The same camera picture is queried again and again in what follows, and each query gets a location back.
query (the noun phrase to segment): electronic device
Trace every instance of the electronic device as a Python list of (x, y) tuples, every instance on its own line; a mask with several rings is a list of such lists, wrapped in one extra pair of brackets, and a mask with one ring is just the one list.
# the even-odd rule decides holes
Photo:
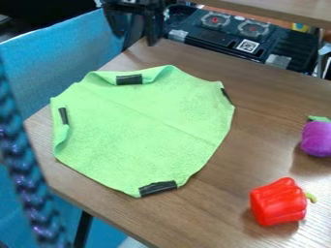
[(258, 63), (311, 74), (318, 37), (254, 19), (171, 6), (165, 36), (173, 41), (207, 48)]

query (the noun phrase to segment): pepper stem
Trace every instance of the pepper stem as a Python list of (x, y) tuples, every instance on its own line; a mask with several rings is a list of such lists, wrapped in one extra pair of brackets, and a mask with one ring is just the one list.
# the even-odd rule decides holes
[(311, 203), (317, 202), (317, 198), (313, 194), (306, 192), (305, 196), (307, 199), (309, 199), (311, 201)]

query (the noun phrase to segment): microfiber cloth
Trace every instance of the microfiber cloth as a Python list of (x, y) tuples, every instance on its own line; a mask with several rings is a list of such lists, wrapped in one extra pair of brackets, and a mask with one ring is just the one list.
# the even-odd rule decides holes
[(219, 81), (162, 66), (91, 72), (52, 98), (51, 111), (59, 161), (139, 198), (199, 171), (226, 137), (234, 105)]

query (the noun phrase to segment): sticker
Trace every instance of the sticker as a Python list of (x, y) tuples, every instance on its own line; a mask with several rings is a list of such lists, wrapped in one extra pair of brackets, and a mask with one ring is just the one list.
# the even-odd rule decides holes
[(246, 51), (249, 53), (253, 53), (257, 49), (258, 46), (259, 46), (259, 43), (252, 42), (250, 40), (245, 39), (239, 44), (239, 46), (236, 49)]
[(242, 16), (239, 16), (239, 15), (238, 15), (238, 16), (235, 16), (234, 18), (235, 18), (236, 20), (245, 20), (245, 18), (244, 18), (244, 17), (242, 17)]

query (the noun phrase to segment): purple toy vegetable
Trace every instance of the purple toy vegetable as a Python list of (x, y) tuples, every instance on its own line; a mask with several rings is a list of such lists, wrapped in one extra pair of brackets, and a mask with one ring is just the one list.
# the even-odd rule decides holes
[[(310, 119), (321, 118), (310, 116)], [(331, 157), (331, 121), (311, 121), (306, 124), (303, 134), (301, 149), (316, 157)]]

